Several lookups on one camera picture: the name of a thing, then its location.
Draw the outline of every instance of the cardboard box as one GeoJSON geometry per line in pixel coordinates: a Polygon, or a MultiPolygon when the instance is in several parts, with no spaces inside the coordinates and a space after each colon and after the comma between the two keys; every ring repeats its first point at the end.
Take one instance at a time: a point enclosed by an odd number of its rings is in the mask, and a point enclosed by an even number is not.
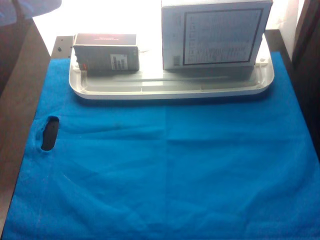
{"type": "Polygon", "coordinates": [[[138,71],[136,34],[78,33],[73,48],[82,71],[138,71]]]}
{"type": "Polygon", "coordinates": [[[254,66],[272,0],[162,0],[163,69],[254,66]]]}

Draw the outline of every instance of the blue cloth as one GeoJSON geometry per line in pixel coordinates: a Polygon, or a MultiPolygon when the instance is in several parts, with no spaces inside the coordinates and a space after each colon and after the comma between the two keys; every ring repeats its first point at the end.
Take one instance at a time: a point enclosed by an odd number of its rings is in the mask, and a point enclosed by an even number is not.
{"type": "Polygon", "coordinates": [[[279,53],[257,99],[90,101],[51,61],[4,240],[320,237],[320,168],[279,53]],[[48,117],[55,147],[41,150],[48,117]]]}

